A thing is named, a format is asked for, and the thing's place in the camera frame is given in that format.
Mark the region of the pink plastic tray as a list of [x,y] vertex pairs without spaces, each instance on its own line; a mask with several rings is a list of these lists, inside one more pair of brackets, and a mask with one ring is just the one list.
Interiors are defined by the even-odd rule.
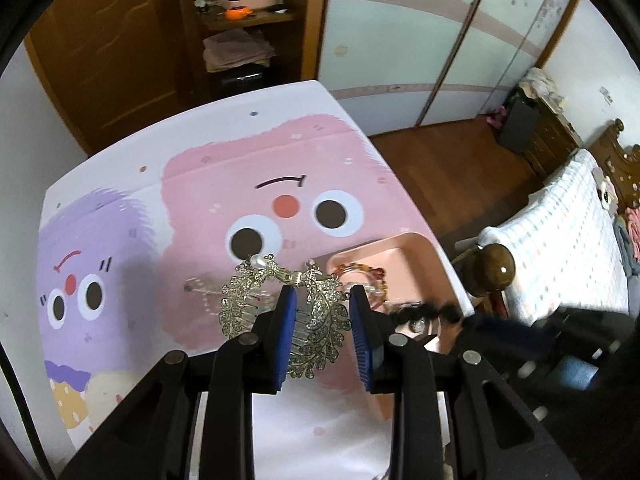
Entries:
[[[384,307],[421,300],[432,302],[437,307],[456,304],[463,315],[473,313],[471,301],[439,242],[421,233],[405,232],[334,252],[326,256],[326,262],[321,266],[331,273],[349,263],[361,263],[385,271],[387,301]],[[376,310],[384,312],[384,307]],[[345,342],[347,361],[340,358],[338,362],[350,365],[357,387],[355,400],[363,402],[363,413],[375,422],[390,422],[392,397],[368,395],[358,376],[351,334],[346,336]]]

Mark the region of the white plaid bed blanket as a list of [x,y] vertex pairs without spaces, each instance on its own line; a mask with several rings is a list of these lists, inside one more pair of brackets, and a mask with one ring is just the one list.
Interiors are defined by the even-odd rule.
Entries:
[[581,148],[525,208],[477,237],[515,261],[504,291],[510,318],[532,325],[559,307],[629,312],[627,278],[613,220],[598,199],[596,159]]

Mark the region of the round wooden bedpost knob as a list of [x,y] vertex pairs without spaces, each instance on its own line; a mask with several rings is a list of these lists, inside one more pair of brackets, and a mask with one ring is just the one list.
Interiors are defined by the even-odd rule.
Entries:
[[459,276],[465,290],[474,297],[502,292],[515,278],[516,265],[512,252],[501,244],[474,247],[459,266]]

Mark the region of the cartoon monster table mat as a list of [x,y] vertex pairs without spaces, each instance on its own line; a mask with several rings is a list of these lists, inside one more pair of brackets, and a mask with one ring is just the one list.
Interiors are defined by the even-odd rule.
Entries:
[[461,290],[390,166],[317,81],[167,118],[52,184],[42,206],[36,305],[54,403],[75,447],[69,479],[141,479],[134,415],[104,451],[107,417],[169,351],[218,349],[221,287],[252,255],[300,269],[410,234],[436,280]]

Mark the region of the carved wooden headboard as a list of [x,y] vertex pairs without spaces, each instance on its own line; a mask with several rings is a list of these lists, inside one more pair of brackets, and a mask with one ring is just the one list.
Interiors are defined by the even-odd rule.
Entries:
[[610,122],[588,148],[603,172],[612,180],[618,198],[618,212],[639,207],[640,160],[639,145],[623,148],[620,134],[624,124],[620,118]]

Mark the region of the white sliding wardrobe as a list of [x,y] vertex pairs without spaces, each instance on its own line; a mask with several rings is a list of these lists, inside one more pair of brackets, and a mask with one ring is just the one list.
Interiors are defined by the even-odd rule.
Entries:
[[540,58],[570,0],[328,0],[319,81],[370,136],[474,118]]

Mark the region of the folded pink cloth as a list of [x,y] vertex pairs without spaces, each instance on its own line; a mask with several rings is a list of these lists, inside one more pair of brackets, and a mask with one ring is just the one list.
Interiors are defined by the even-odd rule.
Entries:
[[269,65],[276,55],[273,46],[261,32],[244,28],[226,30],[203,40],[203,60],[207,73],[231,70],[246,64]]

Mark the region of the wooden shelf unit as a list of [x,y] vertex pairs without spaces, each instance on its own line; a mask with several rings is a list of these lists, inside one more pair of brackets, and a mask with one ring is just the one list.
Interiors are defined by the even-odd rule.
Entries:
[[226,30],[261,32],[273,47],[276,59],[270,63],[268,75],[258,80],[258,88],[318,77],[326,0],[284,0],[282,13],[257,10],[237,21],[227,20],[221,10],[202,13],[194,1],[180,0],[180,8],[198,104],[224,94],[217,82],[220,76],[205,68],[202,41]]

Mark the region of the orange small object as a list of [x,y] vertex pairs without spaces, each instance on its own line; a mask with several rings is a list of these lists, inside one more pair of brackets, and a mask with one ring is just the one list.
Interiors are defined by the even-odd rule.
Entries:
[[228,21],[237,22],[245,20],[253,15],[253,11],[248,6],[232,6],[224,11],[224,17]]

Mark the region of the brown wooden door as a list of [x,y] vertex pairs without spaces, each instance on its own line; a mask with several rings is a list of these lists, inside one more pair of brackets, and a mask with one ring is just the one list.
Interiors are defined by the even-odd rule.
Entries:
[[90,155],[196,103],[180,0],[54,0],[25,46]]

